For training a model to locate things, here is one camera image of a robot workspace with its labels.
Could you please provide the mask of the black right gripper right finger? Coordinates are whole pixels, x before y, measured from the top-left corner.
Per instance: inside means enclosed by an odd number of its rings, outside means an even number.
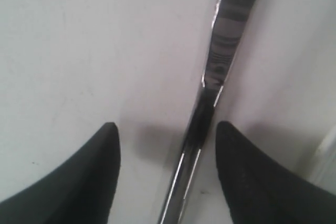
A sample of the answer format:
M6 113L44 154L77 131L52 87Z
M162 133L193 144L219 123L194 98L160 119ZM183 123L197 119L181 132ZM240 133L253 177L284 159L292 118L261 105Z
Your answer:
M335 223L335 195L275 162L230 122L217 125L215 153L233 223Z

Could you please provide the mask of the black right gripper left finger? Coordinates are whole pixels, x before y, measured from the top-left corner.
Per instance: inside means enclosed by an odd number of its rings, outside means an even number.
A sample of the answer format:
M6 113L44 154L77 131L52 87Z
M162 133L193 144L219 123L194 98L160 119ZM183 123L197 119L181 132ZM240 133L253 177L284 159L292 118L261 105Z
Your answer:
M1 223L107 223L121 167L119 132L105 123L43 179L1 202Z

